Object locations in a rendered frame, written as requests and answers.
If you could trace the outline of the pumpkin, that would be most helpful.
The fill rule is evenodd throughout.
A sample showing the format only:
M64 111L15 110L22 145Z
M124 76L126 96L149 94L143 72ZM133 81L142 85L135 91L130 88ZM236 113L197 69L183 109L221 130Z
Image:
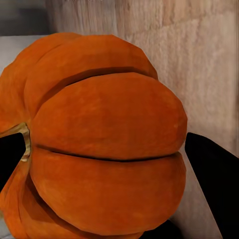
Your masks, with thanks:
M0 76L0 138L26 151L0 192L15 239L139 239L186 185L182 102L143 50L114 35L54 33Z

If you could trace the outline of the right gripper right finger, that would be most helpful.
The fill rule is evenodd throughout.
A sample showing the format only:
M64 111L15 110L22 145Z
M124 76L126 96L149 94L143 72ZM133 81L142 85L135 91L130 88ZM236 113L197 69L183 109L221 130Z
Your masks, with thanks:
M223 239L239 239L239 158L191 132L186 136L185 152Z

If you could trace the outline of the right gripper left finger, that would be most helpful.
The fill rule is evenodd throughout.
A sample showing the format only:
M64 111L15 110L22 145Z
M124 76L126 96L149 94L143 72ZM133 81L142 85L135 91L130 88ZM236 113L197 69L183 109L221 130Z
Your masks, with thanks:
M22 133L0 138L0 192L26 151Z

